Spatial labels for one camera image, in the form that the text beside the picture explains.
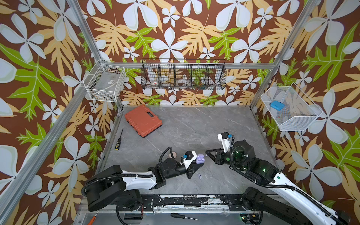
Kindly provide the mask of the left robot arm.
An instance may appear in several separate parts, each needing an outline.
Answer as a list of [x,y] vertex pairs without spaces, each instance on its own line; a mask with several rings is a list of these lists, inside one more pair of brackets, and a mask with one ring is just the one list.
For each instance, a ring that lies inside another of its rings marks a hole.
[[187,151],[178,162],[172,147],[167,147],[160,155],[159,163],[147,172],[127,172],[114,165],[88,179],[81,193],[87,198],[88,210],[94,212],[108,206],[123,192],[159,189],[168,179],[184,174],[191,179],[204,163],[205,156],[195,151]]

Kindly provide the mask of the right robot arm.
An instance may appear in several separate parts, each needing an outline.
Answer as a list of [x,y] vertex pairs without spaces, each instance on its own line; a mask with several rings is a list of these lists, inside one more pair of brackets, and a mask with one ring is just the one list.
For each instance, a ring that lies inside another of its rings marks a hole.
[[206,154],[217,165],[228,164],[235,172],[255,185],[267,188],[290,206],[266,197],[249,187],[242,195],[245,208],[268,212],[291,225],[347,225],[350,217],[343,211],[334,211],[311,197],[292,183],[270,162],[259,159],[246,140],[226,139],[223,149],[207,150]]

